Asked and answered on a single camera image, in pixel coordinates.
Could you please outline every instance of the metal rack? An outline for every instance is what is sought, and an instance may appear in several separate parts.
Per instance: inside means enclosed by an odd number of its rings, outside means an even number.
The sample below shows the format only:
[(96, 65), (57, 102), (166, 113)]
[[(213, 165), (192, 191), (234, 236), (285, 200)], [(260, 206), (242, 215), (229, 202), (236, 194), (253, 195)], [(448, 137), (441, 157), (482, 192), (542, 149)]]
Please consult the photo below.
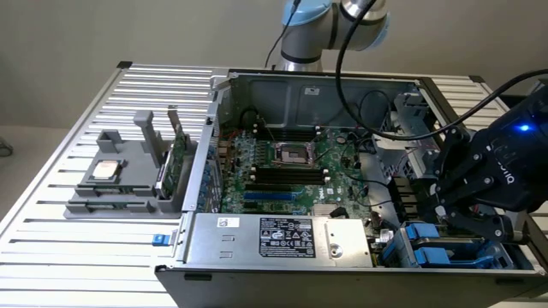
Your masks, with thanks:
[[(0, 306), (176, 306), (149, 265), (170, 254), (170, 247), (150, 245), (152, 235), (170, 233), (178, 220), (66, 220), (64, 203), (97, 151), (100, 131), (117, 129), (124, 139), (142, 139), (132, 122), (134, 111), (152, 110), (154, 128), (173, 138), (165, 111), (176, 105), (185, 132), (198, 137), (213, 73), (214, 68), (138, 64), (114, 71), (0, 222)], [(458, 115), (490, 91), (465, 76), (429, 77)], [(468, 128), (484, 128), (505, 111), (502, 102), (494, 101), (465, 121)], [(548, 232), (548, 205), (534, 220)], [(541, 307), (540, 300), (548, 301), (548, 296), (526, 304), (505, 302), (497, 308)]]

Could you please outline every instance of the blue tab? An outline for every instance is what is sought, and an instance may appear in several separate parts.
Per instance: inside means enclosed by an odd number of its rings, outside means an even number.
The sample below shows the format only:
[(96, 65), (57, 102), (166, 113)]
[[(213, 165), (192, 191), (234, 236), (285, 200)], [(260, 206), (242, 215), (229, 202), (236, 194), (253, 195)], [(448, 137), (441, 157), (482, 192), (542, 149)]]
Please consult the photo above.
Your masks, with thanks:
[(436, 226), (430, 223), (412, 223), (405, 227), (409, 239), (421, 237), (438, 237)]
[(440, 266), (449, 265), (449, 257), (446, 256), (445, 249), (434, 247), (421, 247), (414, 251), (414, 258), (421, 266)]
[(154, 234), (152, 238), (152, 246), (169, 246), (169, 235)]

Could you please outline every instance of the wire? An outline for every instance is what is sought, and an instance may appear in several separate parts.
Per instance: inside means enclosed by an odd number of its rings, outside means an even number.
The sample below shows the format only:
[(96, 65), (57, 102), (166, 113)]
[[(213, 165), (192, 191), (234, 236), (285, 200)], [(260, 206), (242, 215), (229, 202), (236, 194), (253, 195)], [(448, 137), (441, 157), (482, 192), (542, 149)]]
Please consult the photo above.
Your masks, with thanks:
[(370, 94), (373, 94), (373, 93), (381, 94), (381, 95), (384, 96), (384, 98), (386, 99), (386, 104), (388, 104), (386, 117), (388, 117), (389, 114), (390, 114), (392, 101), (390, 101), (390, 99), (389, 99), (389, 97), (388, 97), (388, 94), (384, 93), (384, 92), (380, 91), (380, 90), (370, 90), (368, 93), (364, 94), (364, 96), (362, 96), (361, 99), (360, 99), (360, 105), (358, 105), (358, 108), (357, 108), (357, 114), (360, 115), (360, 120), (362, 120), (362, 118), (361, 118), (361, 107), (362, 107), (362, 103), (365, 102), (365, 98), (366, 98)]
[(348, 172), (346, 172), (346, 170), (345, 170), (345, 168), (344, 168), (344, 166), (342, 166), (342, 157), (344, 157), (344, 153), (345, 153), (349, 145), (350, 145), (350, 143), (348, 143), (348, 144), (344, 146), (344, 149), (342, 149), (342, 152), (341, 152), (341, 157), (340, 157), (340, 159), (338, 159), (338, 165), (340, 165), (340, 167), (341, 167), (342, 174), (344, 174), (349, 179), (352, 179), (352, 180), (354, 180), (354, 181), (358, 181), (358, 182), (361, 182), (361, 183), (376, 183), (376, 184), (381, 185), (384, 188), (389, 189), (389, 188), (388, 188), (388, 185), (386, 185), (385, 183), (380, 182), (380, 181), (376, 181), (376, 180), (364, 180), (364, 179), (356, 178), (354, 176), (352, 176), (352, 175), (348, 174)]
[(376, 203), (376, 204), (370, 204), (370, 205), (366, 205), (366, 204), (362, 204), (361, 202), (358, 202), (357, 200), (353, 200), (358, 205), (361, 205), (362, 207), (378, 207), (380, 205), (382, 205), (382, 204), (385, 204), (385, 203), (388, 203), (388, 202), (392, 202), (392, 200), (386, 200), (386, 201), (382, 201), (382, 202), (378, 202), (378, 203)]
[(397, 172), (400, 172), (400, 164), (402, 162), (402, 159), (405, 157), (409, 157), (410, 153), (414, 152), (416, 150), (418, 150), (418, 148), (413, 148), (409, 152), (406, 152), (406, 149), (404, 150), (401, 158), (400, 158), (400, 160), (397, 161), (397, 164), (396, 164), (396, 172), (394, 172), (396, 174), (397, 174)]
[(254, 112), (254, 115), (258, 115), (258, 110), (254, 108), (254, 106), (248, 106), (248, 107), (245, 107), (242, 110), (241, 110), (241, 113), (240, 113), (240, 120), (238, 120), (238, 128), (242, 128), (242, 116), (249, 112), (249, 111), (253, 111)]
[(288, 19), (288, 22), (285, 23), (284, 29), (281, 30), (281, 34), (277, 37), (276, 42), (273, 43), (270, 51), (268, 52), (266, 60), (264, 61), (264, 68), (268, 67), (268, 61), (270, 60), (272, 52), (274, 51), (277, 43), (280, 43), (280, 40), (284, 37), (285, 31), (286, 31), (286, 29), (289, 27), (289, 24), (290, 24), (290, 20), (293, 19), (293, 15), (297, 12), (298, 4), (300, 4), (300, 0), (293, 0), (293, 7), (290, 9), (289, 19)]
[(321, 154), (318, 155), (318, 157), (316, 157), (314, 162), (320, 161), (320, 159), (325, 156), (325, 154), (328, 154), (328, 152), (329, 152), (332, 149), (333, 149), (333, 148), (326, 149), (326, 150), (324, 151), (324, 153), (321, 153)]
[(482, 100), (481, 102), (478, 102), (477, 105), (474, 105), (469, 111), (466, 111), (458, 118), (457, 120), (454, 120), (453, 122), (450, 122), (448, 125), (442, 126), (440, 129), (434, 130), (433, 132), (425, 133), (422, 135), (416, 135), (416, 136), (397, 136), (397, 135), (392, 135), (389, 133), (382, 133), (381, 131), (368, 127), (362, 121), (360, 120), (360, 118), (356, 116), (356, 114), (353, 113), (353, 111), (350, 110), (350, 106), (348, 105), (348, 102), (345, 100), (344, 97), (344, 92), (342, 92), (342, 85), (341, 85), (341, 67), (342, 67), (342, 59), (344, 59), (344, 55), (345, 55), (345, 50), (348, 49), (348, 44), (350, 43), (350, 39), (353, 36), (353, 33), (356, 32), (356, 28), (360, 26), (360, 22), (362, 20), (362, 17), (365, 16), (366, 12), (370, 10), (372, 6), (374, 5), (374, 3), (377, 2), (377, 0), (370, 0), (370, 2), (366, 4), (366, 6), (364, 7), (364, 9), (360, 11), (358, 15), (356, 16), (354, 21), (352, 22), (350, 28), (348, 29), (348, 33), (345, 35), (342, 44), (341, 44), (341, 48), (340, 48), (340, 52), (338, 52), (338, 56), (336, 59), (336, 67), (334, 67), (334, 86), (336, 86), (336, 93), (338, 95), (338, 99), (341, 101), (341, 105), (345, 109), (345, 111), (348, 112), (349, 116), (352, 117), (352, 119), (356, 121), (356, 123), (369, 132), (373, 133), (374, 135), (378, 135), (382, 138), (390, 139), (390, 140), (397, 140), (397, 141), (414, 141), (414, 140), (422, 140), (426, 138), (430, 138), (432, 136), (444, 133), (452, 126), (456, 126), (458, 124), (461, 124), (461, 122), (464, 122), (464, 120), (466, 120), (466, 118), (469, 118), (470, 116), (473, 116), (473, 114), (481, 110), (481, 108), (484, 108), (486, 106), (486, 104), (489, 104), (492, 102), (493, 99), (496, 99), (509, 88), (512, 88), (512, 86), (514, 86), (518, 82), (521, 82), (522, 80), (532, 78), (534, 76), (538, 75), (544, 75), (548, 74), (548, 69), (540, 69), (536, 71), (530, 71), (526, 73), (522, 73), (520, 75), (517, 75), (516, 77), (513, 77), (512, 79), (509, 79), (509, 81), (505, 82), (505, 84), (502, 84), (502, 86), (500, 86), (500, 88), (497, 88)]

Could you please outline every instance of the power supply label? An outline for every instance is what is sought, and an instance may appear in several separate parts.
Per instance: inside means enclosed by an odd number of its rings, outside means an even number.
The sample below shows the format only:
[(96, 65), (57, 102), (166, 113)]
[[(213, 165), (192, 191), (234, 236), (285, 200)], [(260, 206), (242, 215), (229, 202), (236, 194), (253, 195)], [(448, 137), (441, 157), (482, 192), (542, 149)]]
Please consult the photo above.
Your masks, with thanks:
[(310, 219), (261, 218), (258, 239), (262, 257), (316, 258)]

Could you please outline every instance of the capacitor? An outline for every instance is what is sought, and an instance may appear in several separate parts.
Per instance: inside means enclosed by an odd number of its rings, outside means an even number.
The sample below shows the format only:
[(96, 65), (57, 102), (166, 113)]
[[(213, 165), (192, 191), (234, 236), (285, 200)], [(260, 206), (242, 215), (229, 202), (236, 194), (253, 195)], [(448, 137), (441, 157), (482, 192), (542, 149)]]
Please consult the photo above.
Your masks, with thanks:
[(342, 166), (344, 168), (348, 168), (348, 166), (350, 165), (350, 159), (348, 157), (342, 157)]
[(336, 141), (336, 143), (338, 143), (338, 144), (345, 144), (345, 138), (344, 138), (342, 136), (337, 136), (337, 137), (334, 138), (334, 141)]
[(366, 195), (369, 194), (369, 186), (364, 186), (364, 188), (360, 191), (361, 197), (366, 197)]

